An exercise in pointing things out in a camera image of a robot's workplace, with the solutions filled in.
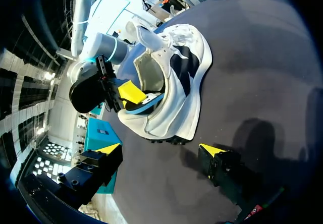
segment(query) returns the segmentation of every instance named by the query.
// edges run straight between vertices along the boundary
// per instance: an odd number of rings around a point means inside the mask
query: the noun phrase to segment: black equipment
[[[200,144],[198,161],[202,173],[214,186],[242,209],[235,223],[241,223],[267,208],[285,190],[283,187],[265,189],[262,177],[241,162],[240,154]]]
[[[105,102],[108,110],[121,110],[122,102],[116,86],[117,79],[112,64],[104,55],[95,58],[97,73],[75,82],[70,89],[70,101],[80,113],[88,113]]]
[[[61,183],[55,183],[46,173],[37,177],[30,174],[18,187],[41,223],[102,223],[77,209],[87,204],[101,185],[109,183],[122,161],[120,144],[109,154],[87,150],[76,167],[59,173]]]

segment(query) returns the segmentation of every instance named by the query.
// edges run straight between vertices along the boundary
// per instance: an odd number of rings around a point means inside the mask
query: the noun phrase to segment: shoe insole
[[[147,98],[145,98],[139,104],[127,102],[125,107],[126,113],[131,115],[149,114],[153,112],[154,106],[159,104],[164,97],[164,93],[161,92],[148,93],[146,95]]]

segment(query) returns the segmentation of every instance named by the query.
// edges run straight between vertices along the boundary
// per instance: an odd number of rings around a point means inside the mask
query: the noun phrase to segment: window
[[[19,99],[19,110],[46,101],[49,88],[50,82],[25,76]]]
[[[0,120],[11,114],[17,74],[0,68]]]
[[[5,168],[12,170],[17,162],[14,141],[12,133],[4,133],[0,137],[0,158],[3,160],[2,164]]]

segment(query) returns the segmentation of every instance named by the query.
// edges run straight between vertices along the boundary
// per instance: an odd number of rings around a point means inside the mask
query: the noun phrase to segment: shoe tongue
[[[161,37],[157,36],[155,33],[149,31],[143,26],[137,26],[137,37],[142,45],[153,51],[158,51],[167,46]]]

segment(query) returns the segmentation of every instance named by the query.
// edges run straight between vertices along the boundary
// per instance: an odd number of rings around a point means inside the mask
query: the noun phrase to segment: ceiling light
[[[51,80],[53,78],[52,74],[50,74],[49,72],[46,72],[44,76],[47,80]]]
[[[44,132],[45,132],[45,128],[44,128],[44,127],[39,128],[39,129],[37,130],[37,135],[40,135],[41,133],[44,133]]]

